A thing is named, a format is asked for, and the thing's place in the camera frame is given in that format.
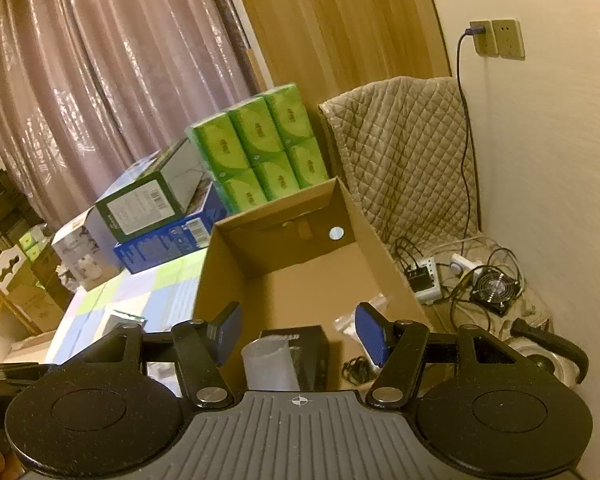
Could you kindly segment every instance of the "cooling fan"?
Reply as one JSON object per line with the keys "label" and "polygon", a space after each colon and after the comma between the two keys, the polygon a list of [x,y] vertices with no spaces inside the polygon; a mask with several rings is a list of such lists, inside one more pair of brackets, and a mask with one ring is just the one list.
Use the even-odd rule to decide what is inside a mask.
{"label": "cooling fan", "polygon": [[475,280],[471,301],[504,316],[520,291],[520,283],[496,269],[484,269]]}

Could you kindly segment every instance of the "metal screw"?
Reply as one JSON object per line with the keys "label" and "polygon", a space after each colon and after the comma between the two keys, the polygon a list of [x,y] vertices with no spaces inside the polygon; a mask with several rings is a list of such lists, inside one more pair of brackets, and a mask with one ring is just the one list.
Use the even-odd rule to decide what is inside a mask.
{"label": "metal screw", "polygon": [[392,386],[383,386],[382,388],[376,388],[371,393],[373,398],[378,402],[398,402],[402,399],[402,392],[398,388]]}
{"label": "metal screw", "polygon": [[218,386],[208,386],[198,390],[198,398],[203,402],[221,402],[227,398],[228,393],[224,388]]}

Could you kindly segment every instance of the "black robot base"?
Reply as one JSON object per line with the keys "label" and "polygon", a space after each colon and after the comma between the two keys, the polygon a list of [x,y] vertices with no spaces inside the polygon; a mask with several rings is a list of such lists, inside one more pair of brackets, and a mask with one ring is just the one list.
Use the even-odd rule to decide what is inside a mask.
{"label": "black robot base", "polygon": [[[119,327],[57,367],[2,368],[24,478],[580,478],[592,418],[576,393],[477,326],[430,333],[370,309],[359,305],[356,327],[384,367],[365,399],[234,396],[217,367],[240,334],[237,303],[170,333]],[[183,398],[147,377],[147,362],[174,362]],[[425,366],[441,362],[455,376],[418,398]]]}

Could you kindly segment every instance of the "power strip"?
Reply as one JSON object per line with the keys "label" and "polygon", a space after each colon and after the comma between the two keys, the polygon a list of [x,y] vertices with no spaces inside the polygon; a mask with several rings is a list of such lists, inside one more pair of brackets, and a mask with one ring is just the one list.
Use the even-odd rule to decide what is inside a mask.
{"label": "power strip", "polygon": [[419,290],[415,293],[417,300],[420,303],[433,303],[442,298],[442,289],[440,288],[440,277],[438,276],[438,268],[434,257],[423,258],[418,262],[419,267],[426,267],[429,271],[429,276],[433,282],[433,286],[424,290]]}

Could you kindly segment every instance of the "open cardboard box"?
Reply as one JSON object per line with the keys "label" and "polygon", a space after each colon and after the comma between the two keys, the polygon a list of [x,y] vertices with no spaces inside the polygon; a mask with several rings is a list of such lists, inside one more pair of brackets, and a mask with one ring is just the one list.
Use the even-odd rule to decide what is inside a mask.
{"label": "open cardboard box", "polygon": [[[344,233],[334,240],[330,232]],[[339,179],[216,223],[194,316],[213,319],[229,302],[243,308],[242,337],[221,374],[232,391],[246,389],[240,350],[264,329],[320,324],[330,342],[328,387],[360,345],[333,321],[382,293],[388,319],[429,326],[405,277]]]}

